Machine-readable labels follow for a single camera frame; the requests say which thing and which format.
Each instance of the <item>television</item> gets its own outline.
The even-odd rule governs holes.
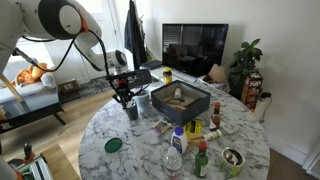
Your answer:
[[[221,65],[228,24],[162,24],[162,64],[194,77]]]

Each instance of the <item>potted plant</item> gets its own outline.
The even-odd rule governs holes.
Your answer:
[[[254,40],[251,44],[243,42],[241,50],[233,54],[233,61],[230,63],[230,73],[228,76],[228,83],[230,87],[230,94],[237,99],[240,99],[244,80],[251,72],[257,72],[255,64],[260,61],[262,51],[255,46],[260,42],[260,39]]]

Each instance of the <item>bottle cap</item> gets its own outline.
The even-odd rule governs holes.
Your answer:
[[[199,148],[200,149],[207,149],[207,143],[205,141],[200,141]]]
[[[216,103],[214,104],[214,107],[215,107],[215,108],[220,108],[220,103],[219,103],[219,102],[216,102]]]
[[[183,128],[182,127],[176,127],[174,129],[174,132],[176,133],[176,135],[181,136],[181,135],[183,135]]]
[[[170,68],[164,68],[163,71],[164,71],[164,72],[170,72],[171,69],[170,69]]]

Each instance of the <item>bottle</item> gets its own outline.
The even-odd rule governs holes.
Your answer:
[[[210,140],[213,140],[213,139],[215,139],[217,137],[220,137],[220,136],[222,136],[222,133],[218,129],[218,130],[216,130],[214,132],[211,132],[211,133],[203,135],[203,139],[206,140],[206,141],[210,141]]]
[[[180,100],[181,99],[181,89],[180,88],[177,88],[175,91],[174,91],[174,99],[176,100]]]
[[[182,157],[177,149],[170,147],[164,158],[164,169],[167,179],[178,179],[181,176]]]
[[[170,68],[164,68],[163,69],[163,81],[166,84],[169,84],[172,82],[172,72]]]
[[[187,135],[182,127],[176,127],[171,137],[171,145],[177,149],[180,154],[183,154],[188,146]]]
[[[211,115],[211,121],[210,121],[210,131],[215,131],[220,128],[220,103],[216,102],[214,104],[214,111],[213,114]]]
[[[194,163],[194,174],[198,178],[204,178],[208,173],[209,158],[206,155],[207,144],[205,141],[201,141],[199,145],[199,153],[196,154]]]

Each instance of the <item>coat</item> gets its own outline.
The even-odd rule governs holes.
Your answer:
[[[132,0],[129,2],[129,10],[124,30],[124,47],[132,53],[135,70],[139,69],[141,64],[147,62],[144,41],[141,36],[135,5]]]

